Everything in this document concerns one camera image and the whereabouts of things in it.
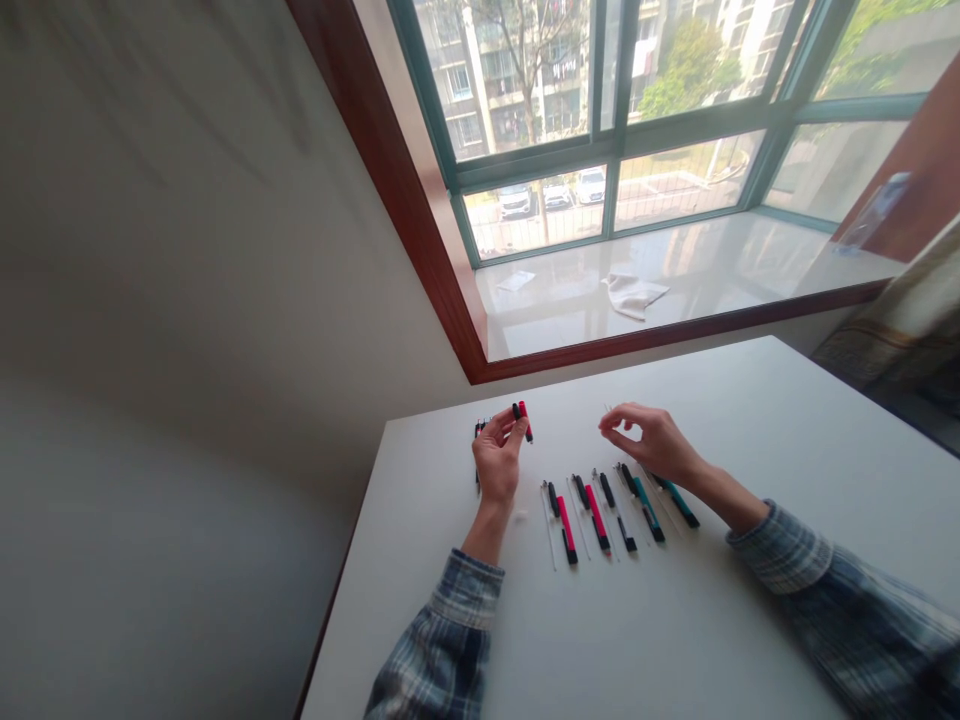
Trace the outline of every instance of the teal pen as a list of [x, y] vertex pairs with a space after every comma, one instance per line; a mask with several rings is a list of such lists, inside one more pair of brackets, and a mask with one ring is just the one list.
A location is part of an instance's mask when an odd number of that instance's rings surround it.
[[650, 476], [657, 482], [657, 485], [670, 493], [670, 497], [673, 498], [673, 504], [677, 506], [680, 514], [683, 515], [683, 519], [687, 521], [687, 525], [692, 528], [700, 527], [700, 521], [697, 520], [697, 516], [693, 514], [693, 511], [690, 510], [687, 503], [684, 502], [683, 496], [680, 494], [680, 491], [677, 490], [677, 486], [656, 473], [652, 473], [649, 470], [647, 470], [647, 472], [650, 473]]
[[647, 497], [647, 493], [643, 490], [643, 484], [640, 482], [640, 478], [636, 478], [630, 474], [630, 470], [623, 463], [617, 463], [617, 470], [623, 476], [623, 480], [629, 488], [630, 492], [633, 493], [634, 497], [640, 500], [640, 504], [643, 506], [643, 516], [647, 519], [647, 525], [650, 526], [650, 532], [653, 534], [653, 539], [657, 542], [666, 542], [667, 538], [663, 534], [663, 529], [660, 527], [660, 523], [657, 522], [657, 514], [653, 511], [653, 506], [650, 504], [650, 499]]

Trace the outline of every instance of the person's left hand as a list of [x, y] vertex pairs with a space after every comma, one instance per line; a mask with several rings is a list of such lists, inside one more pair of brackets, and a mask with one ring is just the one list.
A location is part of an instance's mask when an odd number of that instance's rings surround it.
[[509, 506], [520, 482], [520, 445], [530, 421], [513, 418], [513, 408], [497, 413], [473, 441], [483, 501]]

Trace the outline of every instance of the white car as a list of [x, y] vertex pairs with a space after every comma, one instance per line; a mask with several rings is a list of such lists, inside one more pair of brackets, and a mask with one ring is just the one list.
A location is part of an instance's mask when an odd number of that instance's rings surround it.
[[533, 207], [533, 193], [529, 185], [509, 185], [500, 190], [500, 219], [514, 215], [529, 215]]
[[581, 205], [603, 202], [607, 189], [607, 179], [600, 168], [581, 170], [577, 176], [577, 200]]
[[546, 181], [543, 186], [543, 204], [548, 211], [573, 205], [573, 195], [570, 194], [570, 188], [563, 182], [563, 178]]

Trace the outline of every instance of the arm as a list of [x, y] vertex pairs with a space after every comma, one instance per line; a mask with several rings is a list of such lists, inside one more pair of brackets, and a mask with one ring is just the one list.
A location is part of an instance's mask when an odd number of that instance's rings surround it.
[[480, 715], [490, 626], [504, 572], [496, 567], [520, 477], [528, 421], [505, 410], [473, 443], [482, 497], [460, 550], [447, 560], [430, 601], [380, 669], [367, 718]]
[[[634, 441], [617, 431], [643, 431]], [[960, 622], [918, 590], [834, 546], [703, 460], [670, 415], [620, 405], [604, 437], [699, 497], [731, 528], [727, 541], [778, 595], [817, 666], [858, 715], [960, 715]]]

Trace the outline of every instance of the plastic bottle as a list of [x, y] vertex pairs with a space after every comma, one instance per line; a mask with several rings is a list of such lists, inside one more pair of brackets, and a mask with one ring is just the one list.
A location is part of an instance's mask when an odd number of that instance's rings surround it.
[[839, 255], [857, 255], [860, 248], [884, 221], [893, 207], [907, 191], [910, 173], [896, 173], [886, 183], [873, 191], [873, 195], [863, 206], [846, 232], [837, 241], [833, 251]]

